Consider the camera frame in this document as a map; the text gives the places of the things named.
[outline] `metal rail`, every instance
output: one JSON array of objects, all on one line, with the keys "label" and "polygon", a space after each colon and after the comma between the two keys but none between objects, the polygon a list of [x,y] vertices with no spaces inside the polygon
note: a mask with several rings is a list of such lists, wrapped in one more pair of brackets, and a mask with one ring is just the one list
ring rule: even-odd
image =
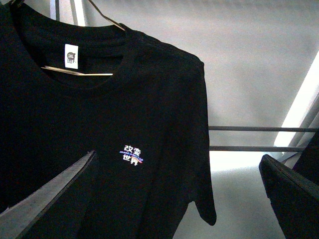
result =
[{"label": "metal rail", "polygon": [[306,147],[210,146],[210,151],[302,152]]},{"label": "metal rail", "polygon": [[221,131],[267,131],[267,132],[318,132],[317,128],[282,128],[282,127],[251,127],[251,126],[209,126],[209,130]]}]

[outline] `clothes hanger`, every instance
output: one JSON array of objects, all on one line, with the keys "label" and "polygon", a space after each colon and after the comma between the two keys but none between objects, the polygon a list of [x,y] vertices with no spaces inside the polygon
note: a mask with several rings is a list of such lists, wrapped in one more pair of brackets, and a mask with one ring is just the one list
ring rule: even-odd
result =
[{"label": "clothes hanger", "polygon": [[[24,3],[25,0],[11,0],[10,2],[10,8],[12,10],[16,10],[19,7],[21,7],[21,5]],[[102,12],[99,10],[99,8],[94,4],[94,2],[92,0],[88,0],[90,2],[90,4],[92,4],[92,6],[96,9],[96,11],[103,17],[105,18],[107,21],[109,21],[110,23],[114,24],[115,26],[117,26],[119,29],[125,31],[125,29],[116,21],[110,19],[109,17],[105,16],[102,14]],[[60,68],[56,68],[56,67],[51,67],[51,66],[44,66],[41,67],[42,69],[46,69],[46,70],[51,70],[51,71],[56,71],[56,72],[61,72],[61,73],[66,73],[66,74],[70,74],[70,75],[75,75],[75,76],[112,76],[112,73],[101,73],[101,74],[84,74],[84,73],[80,73],[80,72],[76,72],[76,71],[70,71],[70,70],[66,70],[66,69],[60,69]]]}]

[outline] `neck label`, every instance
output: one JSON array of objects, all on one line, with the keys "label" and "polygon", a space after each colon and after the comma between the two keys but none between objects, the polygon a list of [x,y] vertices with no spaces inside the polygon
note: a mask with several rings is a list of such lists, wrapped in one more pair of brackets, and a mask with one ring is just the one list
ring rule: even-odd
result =
[{"label": "neck label", "polygon": [[66,68],[78,69],[79,47],[65,44],[64,62]]}]

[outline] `t-shirt sleeve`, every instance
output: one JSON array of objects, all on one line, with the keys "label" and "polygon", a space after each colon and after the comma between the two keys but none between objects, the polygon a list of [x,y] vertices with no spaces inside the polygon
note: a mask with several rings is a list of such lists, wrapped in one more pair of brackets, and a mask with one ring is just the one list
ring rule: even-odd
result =
[{"label": "t-shirt sleeve", "polygon": [[185,121],[183,137],[185,151],[192,166],[193,175],[190,187],[190,201],[195,201],[200,216],[210,225],[216,223],[216,211],[212,192],[210,161],[207,93],[204,79],[204,64],[198,63],[191,81],[188,82],[188,95],[185,101]]}]

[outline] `black t-shirt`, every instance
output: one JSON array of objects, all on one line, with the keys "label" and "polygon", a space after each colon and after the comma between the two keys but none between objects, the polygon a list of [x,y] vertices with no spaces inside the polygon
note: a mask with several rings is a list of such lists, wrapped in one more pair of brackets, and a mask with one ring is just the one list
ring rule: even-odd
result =
[{"label": "black t-shirt", "polygon": [[[173,237],[189,202],[215,224],[204,64],[122,26],[80,27],[0,7],[0,186],[12,206],[92,149],[79,238]],[[76,45],[80,77],[64,68]]]}]

